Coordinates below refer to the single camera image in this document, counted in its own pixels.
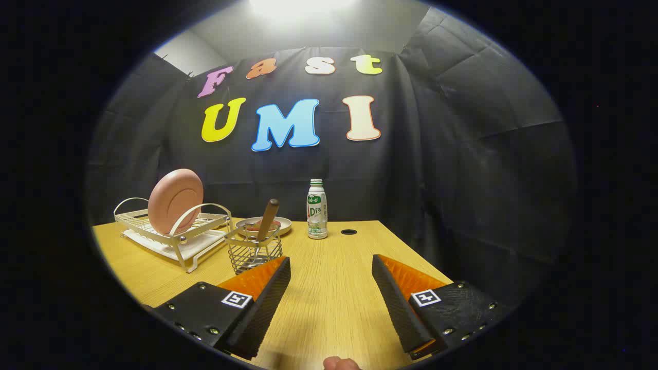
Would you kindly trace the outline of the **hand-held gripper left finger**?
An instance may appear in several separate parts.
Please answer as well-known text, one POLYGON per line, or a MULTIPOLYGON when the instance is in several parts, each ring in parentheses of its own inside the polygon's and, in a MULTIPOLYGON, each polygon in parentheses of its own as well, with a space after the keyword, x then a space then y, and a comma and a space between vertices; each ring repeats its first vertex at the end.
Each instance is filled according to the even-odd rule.
POLYGON ((220 284, 199 281, 157 306, 146 305, 174 329, 229 355, 256 357, 291 279, 287 256, 220 284))

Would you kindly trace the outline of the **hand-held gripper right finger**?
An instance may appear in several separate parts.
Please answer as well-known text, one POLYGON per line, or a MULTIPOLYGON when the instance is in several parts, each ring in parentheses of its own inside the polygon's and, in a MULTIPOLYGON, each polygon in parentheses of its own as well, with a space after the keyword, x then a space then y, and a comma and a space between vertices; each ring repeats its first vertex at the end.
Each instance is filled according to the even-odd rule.
POLYGON ((385 255, 373 255, 371 272, 411 360, 473 341, 507 315, 507 305, 466 281, 444 283, 385 255))

